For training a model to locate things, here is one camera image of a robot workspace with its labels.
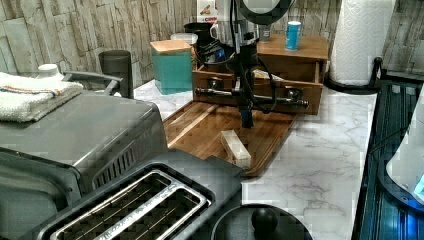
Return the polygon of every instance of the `black bin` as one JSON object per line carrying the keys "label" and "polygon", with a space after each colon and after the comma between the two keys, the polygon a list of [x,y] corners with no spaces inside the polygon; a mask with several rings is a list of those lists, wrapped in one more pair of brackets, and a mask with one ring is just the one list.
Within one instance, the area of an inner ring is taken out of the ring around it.
{"label": "black bin", "polygon": [[131,53],[126,50],[111,50],[99,54],[103,74],[120,77],[119,93],[122,97],[134,99]]}
{"label": "black bin", "polygon": [[211,43],[214,39],[210,35],[210,23],[197,23],[192,22],[184,25],[184,31],[186,33],[194,33],[198,36],[196,45],[203,47]]}

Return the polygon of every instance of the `kitchen counter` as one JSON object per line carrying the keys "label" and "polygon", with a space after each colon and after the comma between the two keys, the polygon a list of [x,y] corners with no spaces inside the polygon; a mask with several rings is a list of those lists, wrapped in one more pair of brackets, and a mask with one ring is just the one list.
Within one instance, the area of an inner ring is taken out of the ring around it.
{"label": "kitchen counter", "polygon": [[[135,98],[158,105],[162,119],[192,100],[161,95],[151,81]],[[299,115],[261,177],[243,182],[243,204],[270,204],[293,214],[314,240],[352,235],[376,95],[324,88],[317,116]]]}

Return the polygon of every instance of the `blue cup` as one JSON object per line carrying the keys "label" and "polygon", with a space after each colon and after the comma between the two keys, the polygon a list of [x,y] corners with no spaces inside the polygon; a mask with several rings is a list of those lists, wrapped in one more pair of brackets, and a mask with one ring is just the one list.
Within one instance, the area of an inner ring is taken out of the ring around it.
{"label": "blue cup", "polygon": [[300,26],[298,21],[290,21],[287,26],[286,49],[297,50],[299,48]]}

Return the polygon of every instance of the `white jar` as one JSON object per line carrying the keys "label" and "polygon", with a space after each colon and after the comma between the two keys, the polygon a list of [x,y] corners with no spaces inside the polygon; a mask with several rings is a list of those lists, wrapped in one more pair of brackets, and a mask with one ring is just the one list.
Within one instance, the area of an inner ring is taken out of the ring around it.
{"label": "white jar", "polygon": [[56,64],[43,64],[38,67],[36,79],[62,80],[64,76],[59,72]]}

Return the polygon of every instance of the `gray wood backsplash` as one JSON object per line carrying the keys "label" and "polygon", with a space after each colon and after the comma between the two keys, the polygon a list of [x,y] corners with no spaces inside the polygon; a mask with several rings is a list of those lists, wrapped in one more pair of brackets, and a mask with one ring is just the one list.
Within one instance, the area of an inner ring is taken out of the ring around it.
{"label": "gray wood backsplash", "polygon": [[101,72],[98,54],[131,52],[134,84],[153,78],[150,42],[194,20],[192,0],[0,0],[0,71],[36,76],[41,64]]}
{"label": "gray wood backsplash", "polygon": [[[296,0],[274,33],[288,21],[303,24],[303,35],[328,39],[331,52],[341,0]],[[389,69],[424,70],[424,3],[397,3],[384,48]],[[195,19],[195,0],[0,0],[0,71],[37,75],[56,63],[61,70],[100,72],[98,54],[126,49],[134,84],[153,78],[150,42],[183,32]]]}

